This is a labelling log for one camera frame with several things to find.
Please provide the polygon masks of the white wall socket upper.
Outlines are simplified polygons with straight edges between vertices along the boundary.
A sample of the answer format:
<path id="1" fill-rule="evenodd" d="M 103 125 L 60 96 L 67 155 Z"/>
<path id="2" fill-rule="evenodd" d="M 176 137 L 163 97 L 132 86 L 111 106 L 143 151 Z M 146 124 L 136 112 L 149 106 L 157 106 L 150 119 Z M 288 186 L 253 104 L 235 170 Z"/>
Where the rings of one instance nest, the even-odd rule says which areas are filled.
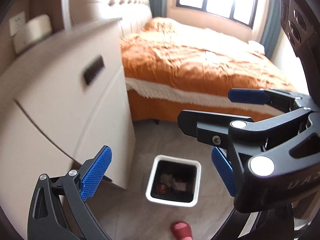
<path id="1" fill-rule="evenodd" d="M 25 11 L 11 17 L 9 19 L 10 36 L 13 37 L 24 24 L 26 24 Z"/>

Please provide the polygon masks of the cream padded headboard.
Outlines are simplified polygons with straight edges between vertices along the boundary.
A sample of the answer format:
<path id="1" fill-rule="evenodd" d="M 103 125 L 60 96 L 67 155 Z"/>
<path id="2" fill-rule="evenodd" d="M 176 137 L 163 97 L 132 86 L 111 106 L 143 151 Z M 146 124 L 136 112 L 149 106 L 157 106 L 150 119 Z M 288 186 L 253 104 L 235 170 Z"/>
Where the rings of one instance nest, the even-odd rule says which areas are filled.
<path id="1" fill-rule="evenodd" d="M 152 19 L 149 0 L 69 0 L 69 9 L 74 24 L 118 18 L 121 37 Z"/>

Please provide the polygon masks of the red slipper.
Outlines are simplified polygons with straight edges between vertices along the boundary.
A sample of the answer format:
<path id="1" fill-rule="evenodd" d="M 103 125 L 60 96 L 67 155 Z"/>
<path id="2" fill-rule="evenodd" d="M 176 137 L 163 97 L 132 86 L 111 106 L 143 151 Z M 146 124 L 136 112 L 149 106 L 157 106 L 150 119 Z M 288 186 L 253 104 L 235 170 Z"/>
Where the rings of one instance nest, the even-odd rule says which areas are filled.
<path id="1" fill-rule="evenodd" d="M 176 240 L 193 240 L 191 226 L 184 221 L 172 223 L 170 229 Z"/>

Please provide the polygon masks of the orange bed cover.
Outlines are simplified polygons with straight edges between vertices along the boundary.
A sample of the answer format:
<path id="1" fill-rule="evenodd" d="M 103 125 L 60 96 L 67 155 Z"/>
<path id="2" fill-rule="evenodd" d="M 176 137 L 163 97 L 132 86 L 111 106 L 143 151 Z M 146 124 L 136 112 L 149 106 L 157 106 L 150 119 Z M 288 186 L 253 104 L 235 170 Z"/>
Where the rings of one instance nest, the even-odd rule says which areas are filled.
<path id="1" fill-rule="evenodd" d="M 294 91 L 264 54 L 235 37 L 153 18 L 120 42 L 133 121 L 175 122 L 184 109 L 249 116 L 280 114 L 268 105 L 231 102 L 233 88 Z"/>

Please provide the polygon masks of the white bedside cabinet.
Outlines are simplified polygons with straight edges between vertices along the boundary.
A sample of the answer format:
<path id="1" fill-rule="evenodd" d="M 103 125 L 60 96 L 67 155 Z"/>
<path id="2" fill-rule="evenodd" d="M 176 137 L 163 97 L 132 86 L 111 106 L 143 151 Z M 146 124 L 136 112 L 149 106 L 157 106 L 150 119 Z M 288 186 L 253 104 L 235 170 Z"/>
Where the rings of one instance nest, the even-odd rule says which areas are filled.
<path id="1" fill-rule="evenodd" d="M 1 162 L 46 157 L 65 165 L 112 150 L 106 176 L 127 188 L 135 134 L 118 19 L 61 31 L 20 56 L 1 77 Z"/>

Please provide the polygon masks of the white square trash bin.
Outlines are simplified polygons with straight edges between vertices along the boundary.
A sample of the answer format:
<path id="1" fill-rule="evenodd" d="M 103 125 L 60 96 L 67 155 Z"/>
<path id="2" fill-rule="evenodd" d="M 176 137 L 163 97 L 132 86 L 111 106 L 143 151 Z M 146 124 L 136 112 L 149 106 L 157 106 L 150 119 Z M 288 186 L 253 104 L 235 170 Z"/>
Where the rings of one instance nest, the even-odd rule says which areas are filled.
<path id="1" fill-rule="evenodd" d="M 201 181 L 198 161 L 157 155 L 153 161 L 145 196 L 157 204 L 193 207 Z"/>

